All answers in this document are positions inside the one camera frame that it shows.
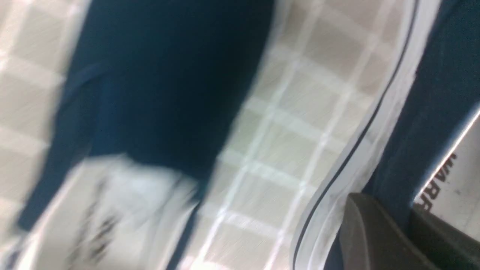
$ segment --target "blurry sneaker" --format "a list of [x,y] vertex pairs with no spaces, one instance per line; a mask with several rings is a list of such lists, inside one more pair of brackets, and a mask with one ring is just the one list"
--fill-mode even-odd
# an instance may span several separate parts
[[293,270],[323,269],[349,193],[364,189],[379,164],[416,78],[439,0],[407,0],[390,68],[378,95],[357,131],[307,205],[292,241]]
[[195,181],[124,155],[86,159],[66,185],[7,270],[164,269],[198,204]]

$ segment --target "white shoe sole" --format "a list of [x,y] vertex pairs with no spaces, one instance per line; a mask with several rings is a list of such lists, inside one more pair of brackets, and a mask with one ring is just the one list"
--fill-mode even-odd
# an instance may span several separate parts
[[196,206],[194,181],[125,156],[86,159],[30,236],[16,270],[164,269]]
[[377,166],[415,78],[440,6],[439,0],[407,0],[385,89],[379,94],[329,174],[307,205],[293,236],[293,270],[321,270],[343,218],[347,195],[359,192]]

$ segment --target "gray plastic object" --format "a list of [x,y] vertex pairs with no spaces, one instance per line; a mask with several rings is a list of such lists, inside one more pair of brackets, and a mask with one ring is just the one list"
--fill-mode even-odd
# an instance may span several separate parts
[[340,228],[344,270],[437,270],[371,196],[351,193]]
[[420,205],[413,207],[410,238],[441,269],[480,269],[480,243]]

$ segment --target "dark blue cloth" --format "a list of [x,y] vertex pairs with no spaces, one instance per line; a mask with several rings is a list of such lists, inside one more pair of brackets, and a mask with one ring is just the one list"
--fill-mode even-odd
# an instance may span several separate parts
[[274,0],[93,0],[18,226],[32,229],[86,156],[126,153],[176,169],[198,181],[201,200],[256,74],[273,10]]
[[[426,174],[478,108],[479,70],[480,1],[444,0],[398,122],[362,191],[378,199],[405,233]],[[338,237],[325,269],[343,269]]]

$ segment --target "checkered floor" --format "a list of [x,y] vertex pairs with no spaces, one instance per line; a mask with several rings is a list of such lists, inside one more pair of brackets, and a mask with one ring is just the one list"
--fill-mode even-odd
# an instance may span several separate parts
[[[288,269],[298,218],[385,76],[400,0],[293,0],[218,159],[184,269]],[[0,233],[22,206],[87,0],[0,0]]]

